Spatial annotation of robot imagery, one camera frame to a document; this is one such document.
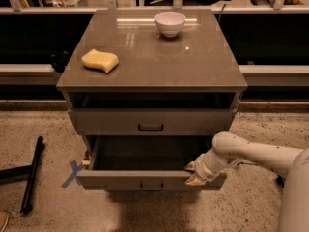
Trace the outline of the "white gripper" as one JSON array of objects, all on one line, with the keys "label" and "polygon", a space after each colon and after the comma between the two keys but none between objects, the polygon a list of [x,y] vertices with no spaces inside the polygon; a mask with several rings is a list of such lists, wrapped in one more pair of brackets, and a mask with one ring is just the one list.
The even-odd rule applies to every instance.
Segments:
[{"label": "white gripper", "polygon": [[213,181],[218,177],[220,171],[226,166],[224,160],[215,152],[201,154],[196,160],[191,161],[184,168],[185,171],[194,171],[185,183],[188,186],[203,186],[206,181]]}]

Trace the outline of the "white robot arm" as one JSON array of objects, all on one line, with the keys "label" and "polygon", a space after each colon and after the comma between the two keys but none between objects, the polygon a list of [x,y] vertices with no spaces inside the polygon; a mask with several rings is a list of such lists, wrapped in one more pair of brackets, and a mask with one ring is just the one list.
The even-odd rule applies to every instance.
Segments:
[{"label": "white robot arm", "polygon": [[212,139],[212,147],[189,163],[189,186],[202,186],[228,167],[249,160],[285,179],[278,232],[309,232],[309,149],[250,142],[223,131]]}]

